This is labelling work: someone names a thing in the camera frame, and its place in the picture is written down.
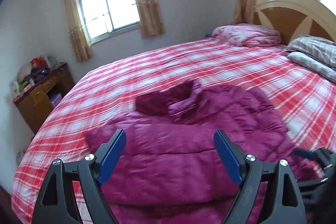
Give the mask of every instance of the headboard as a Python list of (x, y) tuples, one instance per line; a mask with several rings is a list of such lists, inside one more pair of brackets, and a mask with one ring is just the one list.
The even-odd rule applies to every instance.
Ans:
[(308, 34), (336, 42), (336, 16), (318, 0), (255, 0), (253, 23), (280, 31), (285, 45)]

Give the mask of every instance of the purple puffer jacket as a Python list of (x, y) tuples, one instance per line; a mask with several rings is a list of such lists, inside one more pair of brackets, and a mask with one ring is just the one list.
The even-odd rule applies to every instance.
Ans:
[[(214, 148), (223, 129), (259, 160), (286, 159), (297, 179), (315, 178), (311, 166), (290, 156), (287, 127), (259, 88), (202, 88), (188, 80), (163, 92), (137, 97), (136, 110), (122, 113), (85, 134), (91, 152), (121, 128), (127, 145), (102, 187), (120, 224), (220, 223), (238, 187)], [(256, 223), (265, 185), (249, 223)]]

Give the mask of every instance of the desk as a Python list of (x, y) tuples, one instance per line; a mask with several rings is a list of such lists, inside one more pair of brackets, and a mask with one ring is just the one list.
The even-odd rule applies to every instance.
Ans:
[(51, 94), (60, 93), (64, 97), (74, 85), (68, 66), (63, 63), (14, 101), (34, 134), (38, 132), (53, 111), (50, 101)]

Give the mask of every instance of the red and white plaid bedspread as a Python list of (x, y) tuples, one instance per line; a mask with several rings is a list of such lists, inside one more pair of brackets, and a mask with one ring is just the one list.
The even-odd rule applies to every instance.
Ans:
[[(31, 223), (51, 162), (76, 161), (88, 153), (84, 132), (132, 110), (136, 96), (192, 78), (204, 86), (258, 86), (279, 111), (293, 142), (306, 149), (336, 150), (336, 86), (288, 61), (280, 47), (229, 47), (211, 39), (175, 45), (93, 70), (64, 97), (16, 172), (12, 208), (22, 222)], [(74, 184), (83, 221), (90, 222), (79, 184)]]

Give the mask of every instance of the silver screw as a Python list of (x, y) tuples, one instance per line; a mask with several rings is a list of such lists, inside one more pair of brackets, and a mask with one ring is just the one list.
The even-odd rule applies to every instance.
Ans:
[(61, 160), (60, 159), (55, 159), (53, 160), (53, 165), (59, 165), (61, 163)]
[(251, 155), (251, 154), (248, 154), (246, 156), (246, 159), (249, 160), (249, 161), (255, 161), (255, 156)]
[(280, 164), (282, 166), (287, 166), (288, 165), (288, 162), (286, 160), (280, 160)]
[(94, 154), (88, 154), (85, 156), (85, 160), (93, 160), (94, 159)]

